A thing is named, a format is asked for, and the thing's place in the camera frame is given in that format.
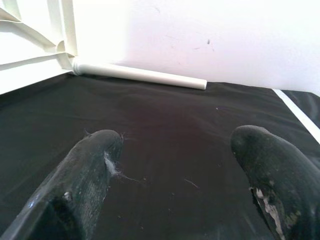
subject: dark cloth surface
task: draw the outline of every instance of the dark cloth surface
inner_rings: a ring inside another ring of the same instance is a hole
[[[0,96],[0,234],[84,136],[124,136],[95,240],[273,239],[233,157],[232,131],[257,125],[313,161],[318,143],[271,89],[196,90],[64,75]]]
[[[320,97],[305,91],[283,91],[320,128]]]

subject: plastic pipe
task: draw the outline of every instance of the plastic pipe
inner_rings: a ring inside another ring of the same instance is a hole
[[[207,81],[204,79],[143,70],[127,66],[118,66],[108,63],[94,63],[78,57],[73,59],[72,68],[76,75],[93,74],[201,90],[205,90],[207,87]]]

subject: black sheet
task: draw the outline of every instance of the black sheet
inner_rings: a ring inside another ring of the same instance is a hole
[[[124,135],[95,240],[273,239],[230,149],[257,125],[320,161],[318,143],[266,88],[207,90],[96,76],[55,77],[0,97],[0,234],[83,130]]]

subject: white fiber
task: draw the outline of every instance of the white fiber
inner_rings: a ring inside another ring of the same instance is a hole
[[[135,181],[137,183],[141,183],[140,181],[136,180],[136,179],[133,179],[133,178],[130,178],[130,177],[127,177],[126,175],[124,175],[122,172],[118,171],[116,169],[116,166],[115,164],[110,160],[110,156],[109,154],[105,151],[104,152],[104,162],[105,162],[105,165],[106,165],[106,168],[107,170],[110,172],[111,174],[111,177],[114,177],[114,176],[119,176],[119,177],[122,177],[122,178],[125,178],[125,179],[128,179],[128,180],[132,180],[132,181]]]
[[[120,175],[121,173],[117,171],[115,164],[109,159],[109,154],[104,152],[104,162],[106,168],[109,170],[111,177]]]

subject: white tube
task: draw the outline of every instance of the white tube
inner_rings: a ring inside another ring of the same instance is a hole
[[[78,57],[74,58],[72,68],[76,75],[93,74],[201,90],[205,90],[207,87],[207,81],[204,79],[143,70],[127,66],[118,66],[108,63],[87,62]]]

